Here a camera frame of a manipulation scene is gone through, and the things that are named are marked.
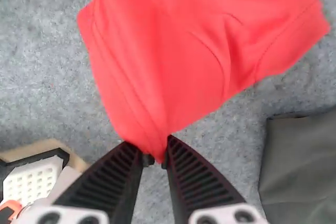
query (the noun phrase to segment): white perforated plate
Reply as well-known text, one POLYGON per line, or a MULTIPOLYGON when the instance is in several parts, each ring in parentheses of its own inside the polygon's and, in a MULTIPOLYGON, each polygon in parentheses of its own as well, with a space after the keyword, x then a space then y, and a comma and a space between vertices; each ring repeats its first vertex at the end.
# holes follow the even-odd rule
POLYGON ((17 200, 23 206, 45 198, 62 171, 63 159, 58 156, 15 167, 3 181, 4 201, 17 200))

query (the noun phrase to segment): gray cloth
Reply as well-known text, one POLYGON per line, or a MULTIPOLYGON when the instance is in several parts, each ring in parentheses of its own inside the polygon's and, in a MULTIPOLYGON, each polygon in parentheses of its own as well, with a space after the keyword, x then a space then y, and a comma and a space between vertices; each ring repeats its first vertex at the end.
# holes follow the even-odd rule
POLYGON ((269 119, 259 194, 271 224, 336 223, 336 109, 269 119))

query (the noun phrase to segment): red shirt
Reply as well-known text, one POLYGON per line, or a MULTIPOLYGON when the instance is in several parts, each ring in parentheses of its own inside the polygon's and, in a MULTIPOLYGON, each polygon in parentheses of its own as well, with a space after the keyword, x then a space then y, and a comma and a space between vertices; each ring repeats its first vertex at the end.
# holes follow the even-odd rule
POLYGON ((166 137, 293 65, 329 31, 319 0, 92 0, 78 23, 108 116, 163 160, 166 137))

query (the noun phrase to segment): screw hole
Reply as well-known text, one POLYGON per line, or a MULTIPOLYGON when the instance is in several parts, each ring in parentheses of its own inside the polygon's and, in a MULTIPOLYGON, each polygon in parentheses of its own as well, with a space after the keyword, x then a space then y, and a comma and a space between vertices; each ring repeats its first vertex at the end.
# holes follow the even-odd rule
POLYGON ((235 218, 238 223, 252 223, 254 222, 254 217, 247 211, 238 211, 235 213, 235 218))
POLYGON ((198 218, 197 224, 217 224, 217 221, 210 216, 201 216, 198 218))
POLYGON ((57 224, 60 216, 57 212, 50 212, 40 218, 38 224, 57 224))
POLYGON ((79 224, 99 224, 99 220, 94 216, 88 216, 82 219, 79 224))

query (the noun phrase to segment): orange part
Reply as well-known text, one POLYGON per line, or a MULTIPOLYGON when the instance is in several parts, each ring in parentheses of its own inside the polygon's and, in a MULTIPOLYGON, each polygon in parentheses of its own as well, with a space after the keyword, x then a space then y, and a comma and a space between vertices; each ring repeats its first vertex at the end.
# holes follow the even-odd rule
POLYGON ((22 209, 22 205, 16 200, 8 200, 5 203, 3 203, 0 206, 0 211, 5 207, 9 207, 14 211, 13 214, 9 217, 9 220, 13 220, 20 213, 22 209))

